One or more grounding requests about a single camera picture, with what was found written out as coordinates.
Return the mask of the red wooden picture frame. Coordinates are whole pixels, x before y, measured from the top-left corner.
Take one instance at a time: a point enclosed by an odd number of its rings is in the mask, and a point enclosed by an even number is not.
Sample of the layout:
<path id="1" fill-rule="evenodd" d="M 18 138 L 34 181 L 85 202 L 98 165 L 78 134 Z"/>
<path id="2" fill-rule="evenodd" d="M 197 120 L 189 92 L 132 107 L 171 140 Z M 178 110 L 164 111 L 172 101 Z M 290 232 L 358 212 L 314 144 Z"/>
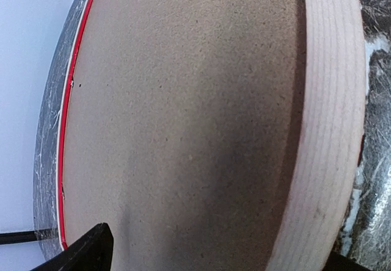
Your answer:
<path id="1" fill-rule="evenodd" d="M 296 160 L 264 270 L 321 270 L 359 158 L 365 48 L 358 0 L 304 0 L 305 81 Z"/>

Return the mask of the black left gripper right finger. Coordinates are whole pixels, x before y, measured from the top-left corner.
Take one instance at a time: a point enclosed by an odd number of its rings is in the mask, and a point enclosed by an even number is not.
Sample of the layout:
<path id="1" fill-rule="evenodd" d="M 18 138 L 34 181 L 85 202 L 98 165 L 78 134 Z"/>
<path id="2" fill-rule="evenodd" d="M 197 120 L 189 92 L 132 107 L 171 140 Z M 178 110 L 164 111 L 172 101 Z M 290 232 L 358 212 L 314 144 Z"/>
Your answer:
<path id="1" fill-rule="evenodd" d="M 331 251 L 325 264 L 325 271 L 370 271 L 370 269 Z"/>

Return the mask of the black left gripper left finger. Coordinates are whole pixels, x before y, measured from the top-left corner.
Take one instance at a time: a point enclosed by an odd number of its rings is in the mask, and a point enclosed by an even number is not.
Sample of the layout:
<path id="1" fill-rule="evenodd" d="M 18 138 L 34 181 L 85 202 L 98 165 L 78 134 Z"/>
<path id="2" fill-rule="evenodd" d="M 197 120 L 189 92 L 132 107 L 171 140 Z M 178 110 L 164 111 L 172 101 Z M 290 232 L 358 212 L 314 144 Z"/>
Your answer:
<path id="1" fill-rule="evenodd" d="M 110 270 L 114 237 L 107 223 L 98 223 L 76 242 L 35 270 Z"/>

